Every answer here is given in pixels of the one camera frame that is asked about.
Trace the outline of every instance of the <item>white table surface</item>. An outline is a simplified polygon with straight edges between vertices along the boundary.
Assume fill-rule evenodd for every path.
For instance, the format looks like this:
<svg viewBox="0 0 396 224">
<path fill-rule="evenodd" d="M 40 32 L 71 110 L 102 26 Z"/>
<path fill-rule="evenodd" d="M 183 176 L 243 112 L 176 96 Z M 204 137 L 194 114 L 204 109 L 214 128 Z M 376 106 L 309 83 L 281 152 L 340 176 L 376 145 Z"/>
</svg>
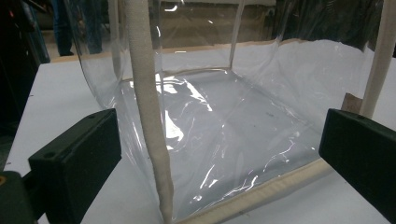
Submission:
<svg viewBox="0 0 396 224">
<path fill-rule="evenodd" d="M 396 61 L 392 61 L 374 120 L 395 130 Z M 35 78 L 6 170 L 26 175 L 27 159 L 83 117 L 100 110 L 79 62 L 42 64 Z M 128 160 L 113 171 L 83 223 L 159 223 L 159 212 Z M 43 217 L 39 223 L 47 223 Z M 336 172 L 289 196 L 228 220 L 236 223 L 388 223 Z"/>
</svg>

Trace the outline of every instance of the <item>clear plastic bag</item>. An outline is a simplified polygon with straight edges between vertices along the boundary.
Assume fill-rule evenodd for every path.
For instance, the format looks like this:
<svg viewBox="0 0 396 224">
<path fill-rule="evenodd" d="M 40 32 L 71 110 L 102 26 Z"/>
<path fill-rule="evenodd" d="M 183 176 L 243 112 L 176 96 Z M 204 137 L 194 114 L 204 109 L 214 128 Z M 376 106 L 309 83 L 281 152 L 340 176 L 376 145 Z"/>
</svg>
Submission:
<svg viewBox="0 0 396 224">
<path fill-rule="evenodd" d="M 87 82 L 103 107 L 117 108 L 124 159 L 155 194 L 125 1 L 102 2 L 101 52 L 90 50 L 92 14 L 82 6 L 90 1 L 66 2 Z M 319 158 L 327 109 L 340 108 L 347 92 L 362 97 L 381 7 L 368 0 L 149 1 L 175 222 Z"/>
</svg>

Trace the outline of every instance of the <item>beige fabric edge trim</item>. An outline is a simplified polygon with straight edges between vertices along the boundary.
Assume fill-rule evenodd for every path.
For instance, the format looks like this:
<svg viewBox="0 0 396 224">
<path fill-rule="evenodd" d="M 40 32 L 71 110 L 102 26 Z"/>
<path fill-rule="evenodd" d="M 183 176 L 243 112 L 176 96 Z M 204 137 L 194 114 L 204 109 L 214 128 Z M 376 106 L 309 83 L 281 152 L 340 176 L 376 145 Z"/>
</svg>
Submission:
<svg viewBox="0 0 396 224">
<path fill-rule="evenodd" d="M 331 166 L 326 161 L 318 159 L 285 175 L 273 178 L 226 202 L 216 204 L 201 213 L 183 219 L 177 224 L 218 223 L 228 217 L 237 215 L 241 211 L 248 210 L 261 203 L 268 203 L 276 196 L 279 196 L 280 193 L 288 189 L 299 187 L 307 181 L 312 181 L 321 175 L 326 175 L 331 170 Z"/>
<path fill-rule="evenodd" d="M 170 224 L 174 188 L 155 83 L 154 53 L 149 29 L 149 4 L 147 0 L 126 0 L 124 6 L 134 72 L 134 92 L 143 135 L 152 162 L 163 222 Z"/>
<path fill-rule="evenodd" d="M 367 80 L 360 114 L 372 118 L 379 94 L 387 77 L 393 48 L 396 42 L 396 0 L 385 0 L 373 65 Z"/>
</svg>

